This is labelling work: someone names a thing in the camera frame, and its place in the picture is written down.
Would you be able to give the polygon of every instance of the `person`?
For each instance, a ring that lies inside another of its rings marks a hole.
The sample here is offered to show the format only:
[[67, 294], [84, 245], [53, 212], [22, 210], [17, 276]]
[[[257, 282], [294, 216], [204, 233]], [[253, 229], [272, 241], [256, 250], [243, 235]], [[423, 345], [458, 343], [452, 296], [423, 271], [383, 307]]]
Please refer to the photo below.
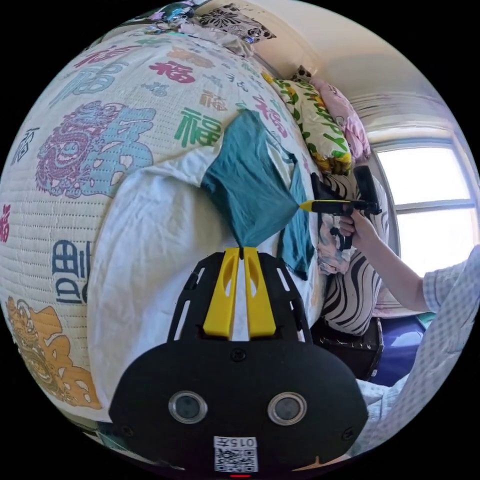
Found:
[[422, 278], [395, 255], [357, 210], [350, 217], [341, 217], [339, 226], [344, 236], [353, 236], [352, 245], [365, 255], [398, 302], [416, 312], [436, 314], [408, 375], [392, 387], [357, 381], [367, 404], [368, 420], [348, 451], [349, 456], [355, 456], [379, 446], [405, 427], [452, 371], [479, 310], [480, 245], [473, 248], [466, 261]]

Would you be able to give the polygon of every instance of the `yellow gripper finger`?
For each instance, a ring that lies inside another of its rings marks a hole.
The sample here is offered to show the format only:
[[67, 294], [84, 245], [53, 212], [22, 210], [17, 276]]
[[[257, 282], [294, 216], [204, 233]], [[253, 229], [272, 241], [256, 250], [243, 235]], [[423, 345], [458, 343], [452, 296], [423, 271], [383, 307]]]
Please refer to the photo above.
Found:
[[211, 337], [232, 339], [239, 261], [239, 248], [225, 250], [210, 307], [203, 323], [203, 331]]
[[[258, 337], [271, 337], [275, 334], [277, 327], [257, 249], [245, 247], [243, 261], [249, 338], [251, 340]], [[252, 293], [252, 283], [255, 286], [255, 294]]]

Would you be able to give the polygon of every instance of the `teal cloth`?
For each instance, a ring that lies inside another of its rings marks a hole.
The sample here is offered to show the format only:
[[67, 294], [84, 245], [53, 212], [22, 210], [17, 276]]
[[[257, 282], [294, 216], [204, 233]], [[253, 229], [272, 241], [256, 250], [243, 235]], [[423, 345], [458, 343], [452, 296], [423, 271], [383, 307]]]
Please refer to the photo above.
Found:
[[[297, 162], [293, 170], [290, 194], [297, 204], [307, 201], [300, 165]], [[315, 253], [310, 238], [309, 213], [300, 208], [280, 235], [277, 255], [289, 266], [295, 275], [307, 280], [310, 262]]]
[[432, 323], [432, 320], [435, 318], [436, 314], [432, 313], [431, 311], [427, 313], [420, 313], [418, 315], [418, 319], [423, 323], [423, 326], [427, 329], [430, 324]]
[[287, 155], [296, 164], [289, 191], [269, 156], [269, 135], [258, 112], [243, 110], [225, 129], [220, 153], [200, 187], [240, 247], [256, 248], [282, 231], [278, 255], [306, 280], [314, 248], [306, 212], [298, 215], [297, 199], [305, 198], [299, 166]]

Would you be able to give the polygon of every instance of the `zebra print pillow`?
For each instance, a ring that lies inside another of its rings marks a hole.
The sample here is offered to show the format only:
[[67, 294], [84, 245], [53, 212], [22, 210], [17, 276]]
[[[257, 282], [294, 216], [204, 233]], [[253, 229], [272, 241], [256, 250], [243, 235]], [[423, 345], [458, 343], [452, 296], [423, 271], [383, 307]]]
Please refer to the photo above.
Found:
[[[325, 183], [344, 198], [360, 198], [355, 177], [342, 175], [325, 175]], [[388, 243], [389, 209], [387, 194], [380, 182], [373, 178], [378, 202], [382, 213], [367, 215], [378, 236]], [[331, 328], [352, 335], [363, 335], [372, 318], [382, 280], [368, 263], [366, 257], [358, 250], [350, 259], [345, 274], [336, 273], [329, 279], [329, 286], [319, 321], [324, 320]]]

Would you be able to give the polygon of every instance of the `window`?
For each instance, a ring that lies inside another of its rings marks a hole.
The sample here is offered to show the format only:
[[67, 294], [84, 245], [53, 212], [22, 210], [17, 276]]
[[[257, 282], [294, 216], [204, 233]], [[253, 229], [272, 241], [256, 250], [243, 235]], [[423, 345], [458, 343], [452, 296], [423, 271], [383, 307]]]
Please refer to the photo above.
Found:
[[420, 276], [464, 261], [479, 243], [479, 192], [452, 144], [373, 149], [392, 197], [402, 260]]

